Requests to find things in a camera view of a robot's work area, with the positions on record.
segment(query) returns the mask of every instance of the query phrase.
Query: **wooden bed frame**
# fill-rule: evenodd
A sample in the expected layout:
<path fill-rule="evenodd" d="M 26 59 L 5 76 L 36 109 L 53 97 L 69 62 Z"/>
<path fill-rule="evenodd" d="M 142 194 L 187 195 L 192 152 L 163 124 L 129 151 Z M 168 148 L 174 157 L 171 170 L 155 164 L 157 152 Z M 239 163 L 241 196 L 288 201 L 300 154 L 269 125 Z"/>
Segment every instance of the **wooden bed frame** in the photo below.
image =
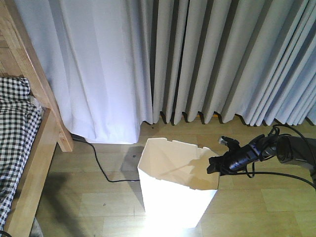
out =
<path fill-rule="evenodd" d="M 20 180 L 4 230 L 28 237 L 56 143 L 71 152 L 53 92 L 13 0 L 0 0 L 0 77 L 26 77 L 33 95 L 47 108 Z"/>

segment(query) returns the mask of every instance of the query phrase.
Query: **checkered bedding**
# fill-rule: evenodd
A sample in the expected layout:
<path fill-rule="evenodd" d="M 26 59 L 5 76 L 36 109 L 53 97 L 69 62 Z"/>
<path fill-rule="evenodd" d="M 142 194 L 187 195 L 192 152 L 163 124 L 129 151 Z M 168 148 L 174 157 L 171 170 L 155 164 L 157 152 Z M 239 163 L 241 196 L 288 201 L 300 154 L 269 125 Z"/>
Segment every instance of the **checkered bedding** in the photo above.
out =
<path fill-rule="evenodd" d="M 41 121 L 26 78 L 0 78 L 0 230 L 3 229 Z"/>

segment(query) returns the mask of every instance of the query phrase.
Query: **cardboard box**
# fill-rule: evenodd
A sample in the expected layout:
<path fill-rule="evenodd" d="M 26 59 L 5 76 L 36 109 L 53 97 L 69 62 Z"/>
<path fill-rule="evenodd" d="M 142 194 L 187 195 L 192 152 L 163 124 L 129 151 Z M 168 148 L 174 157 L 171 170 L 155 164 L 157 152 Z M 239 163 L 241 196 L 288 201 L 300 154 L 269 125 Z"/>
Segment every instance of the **cardboard box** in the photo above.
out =
<path fill-rule="evenodd" d="M 207 174 L 209 148 L 165 138 L 147 140 L 138 164 L 146 215 L 178 228 L 194 228 L 214 197 L 219 173 Z"/>

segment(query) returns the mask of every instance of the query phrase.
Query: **floor plank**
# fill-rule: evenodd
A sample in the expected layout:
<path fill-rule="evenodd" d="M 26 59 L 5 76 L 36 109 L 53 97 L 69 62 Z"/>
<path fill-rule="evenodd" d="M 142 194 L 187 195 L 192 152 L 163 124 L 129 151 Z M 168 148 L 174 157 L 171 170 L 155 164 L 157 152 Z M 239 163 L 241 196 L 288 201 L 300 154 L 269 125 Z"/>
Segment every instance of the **floor plank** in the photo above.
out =
<path fill-rule="evenodd" d="M 316 126 L 295 127 L 316 138 Z M 139 142 L 132 145 L 96 144 L 100 164 L 110 179 L 138 179 L 137 164 L 148 138 L 165 137 L 209 147 L 222 155 L 228 149 L 217 143 L 228 136 L 246 145 L 267 134 L 271 126 L 250 127 L 239 117 L 222 124 L 212 118 L 178 125 L 141 125 Z M 310 180 L 309 172 L 277 158 L 257 162 L 256 170 L 289 173 Z M 109 183 L 95 161 L 92 148 L 75 142 L 72 153 L 57 146 L 37 219 L 45 237 L 313 237 L 316 193 L 307 184 L 273 175 L 221 176 L 219 190 L 196 228 L 183 231 L 154 227 L 144 212 L 138 182 Z"/>

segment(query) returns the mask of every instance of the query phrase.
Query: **white curtain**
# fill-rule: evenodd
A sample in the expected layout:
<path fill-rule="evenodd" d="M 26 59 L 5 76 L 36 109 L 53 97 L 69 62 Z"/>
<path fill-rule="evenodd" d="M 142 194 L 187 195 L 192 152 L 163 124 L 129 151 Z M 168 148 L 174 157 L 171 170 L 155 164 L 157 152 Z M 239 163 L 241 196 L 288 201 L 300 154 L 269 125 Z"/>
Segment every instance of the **white curtain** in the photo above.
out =
<path fill-rule="evenodd" d="M 315 0 L 15 0 L 66 127 L 137 142 L 160 113 L 316 123 Z"/>
<path fill-rule="evenodd" d="M 15 1 L 65 126 L 90 142 L 136 143 L 152 122 L 135 1 Z"/>

